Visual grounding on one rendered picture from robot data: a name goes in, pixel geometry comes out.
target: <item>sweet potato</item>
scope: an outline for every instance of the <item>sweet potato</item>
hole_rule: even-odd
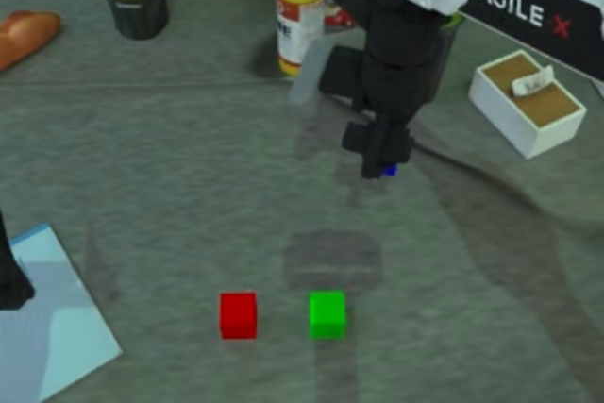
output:
[[[0,71],[48,44],[60,30],[60,16],[50,12],[15,11],[0,24]]]

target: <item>gray table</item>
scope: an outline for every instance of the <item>gray table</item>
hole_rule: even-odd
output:
[[[351,113],[287,110],[273,0],[171,0],[151,42],[119,37],[104,2],[0,7],[65,21],[0,75],[8,230],[53,224],[125,350],[53,401],[604,401],[604,109],[588,81],[556,66],[588,115],[524,161],[467,99],[474,68],[517,45],[468,23],[413,131],[486,176],[418,150],[361,182],[339,147]],[[351,335],[314,344],[306,290],[326,281],[349,291]],[[223,343],[217,294],[239,289],[258,292],[260,338]]]

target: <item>mustard bottle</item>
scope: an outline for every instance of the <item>mustard bottle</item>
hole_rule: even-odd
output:
[[[325,34],[325,0],[277,0],[277,49],[281,70],[295,76],[310,44]]]

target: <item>green cube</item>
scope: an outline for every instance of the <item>green cube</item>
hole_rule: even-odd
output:
[[[344,292],[310,292],[310,337],[313,340],[342,339],[346,335]]]

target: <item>red x logo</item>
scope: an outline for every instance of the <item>red x logo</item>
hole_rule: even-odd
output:
[[[560,35],[565,40],[568,40],[568,28],[570,27],[570,19],[563,19],[559,15],[554,15],[554,25],[553,34]]]

